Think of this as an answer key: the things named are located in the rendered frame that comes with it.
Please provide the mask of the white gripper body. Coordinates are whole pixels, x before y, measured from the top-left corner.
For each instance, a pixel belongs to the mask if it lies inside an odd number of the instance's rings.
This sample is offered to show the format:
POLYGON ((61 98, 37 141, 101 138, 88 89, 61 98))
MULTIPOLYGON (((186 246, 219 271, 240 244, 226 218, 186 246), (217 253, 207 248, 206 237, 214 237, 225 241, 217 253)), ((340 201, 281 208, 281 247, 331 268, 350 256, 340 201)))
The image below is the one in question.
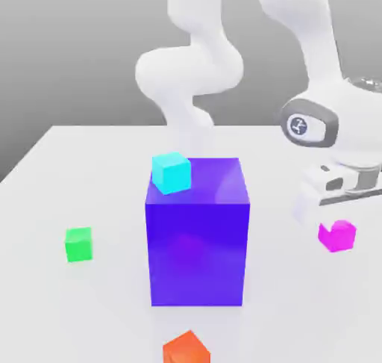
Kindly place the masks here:
POLYGON ((303 226, 331 225, 336 220, 350 221, 351 208, 356 202, 370 198, 382 198, 382 184, 370 190, 333 190, 319 192, 312 185, 303 182, 298 187, 292 208, 294 218, 303 226))

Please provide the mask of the small magenta cube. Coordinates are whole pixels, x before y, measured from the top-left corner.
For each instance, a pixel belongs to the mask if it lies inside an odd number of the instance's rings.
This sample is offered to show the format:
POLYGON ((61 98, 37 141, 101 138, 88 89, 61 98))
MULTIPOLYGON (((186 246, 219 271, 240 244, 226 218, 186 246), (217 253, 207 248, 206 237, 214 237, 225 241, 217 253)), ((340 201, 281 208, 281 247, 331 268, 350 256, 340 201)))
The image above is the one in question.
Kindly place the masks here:
POLYGON ((330 252, 352 249, 357 227, 347 220, 337 220, 330 229, 323 223, 319 225, 318 239, 330 252))

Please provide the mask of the small cyan cube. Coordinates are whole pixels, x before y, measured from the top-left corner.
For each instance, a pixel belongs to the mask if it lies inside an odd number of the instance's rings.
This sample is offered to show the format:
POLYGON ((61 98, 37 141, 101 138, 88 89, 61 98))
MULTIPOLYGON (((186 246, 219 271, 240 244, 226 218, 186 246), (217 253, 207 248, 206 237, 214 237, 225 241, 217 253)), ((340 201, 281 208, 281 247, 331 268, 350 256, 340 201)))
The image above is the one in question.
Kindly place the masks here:
POLYGON ((168 195, 191 188, 191 163, 179 152, 152 157, 151 180, 157 189, 168 195))

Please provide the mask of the small orange cube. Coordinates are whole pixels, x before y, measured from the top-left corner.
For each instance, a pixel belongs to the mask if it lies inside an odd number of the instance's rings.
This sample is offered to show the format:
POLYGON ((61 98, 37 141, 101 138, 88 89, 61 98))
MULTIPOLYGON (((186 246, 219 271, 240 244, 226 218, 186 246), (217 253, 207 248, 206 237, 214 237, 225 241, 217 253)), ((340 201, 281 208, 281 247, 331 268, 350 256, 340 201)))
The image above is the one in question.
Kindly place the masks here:
POLYGON ((163 345, 163 363, 211 363, 211 354, 189 330, 163 345))

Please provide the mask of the small green cube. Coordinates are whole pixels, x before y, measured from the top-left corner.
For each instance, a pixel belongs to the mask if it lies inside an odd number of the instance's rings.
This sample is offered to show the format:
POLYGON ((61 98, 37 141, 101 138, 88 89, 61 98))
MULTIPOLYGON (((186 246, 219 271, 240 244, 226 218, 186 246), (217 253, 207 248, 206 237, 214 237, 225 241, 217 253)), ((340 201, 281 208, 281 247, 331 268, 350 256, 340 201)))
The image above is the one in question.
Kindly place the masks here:
POLYGON ((90 227, 67 229, 65 237, 65 250, 68 262, 92 260, 92 229, 90 227))

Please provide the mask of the large purple box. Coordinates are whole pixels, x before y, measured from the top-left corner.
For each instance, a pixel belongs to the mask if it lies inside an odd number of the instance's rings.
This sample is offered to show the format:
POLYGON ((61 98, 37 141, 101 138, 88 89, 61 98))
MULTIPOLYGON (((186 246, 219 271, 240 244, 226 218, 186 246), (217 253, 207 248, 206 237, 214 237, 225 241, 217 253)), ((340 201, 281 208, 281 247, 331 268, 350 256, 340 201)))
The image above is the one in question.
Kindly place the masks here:
POLYGON ((250 199, 238 158, 193 158, 189 190, 148 185, 145 224, 153 306, 240 306, 250 199))

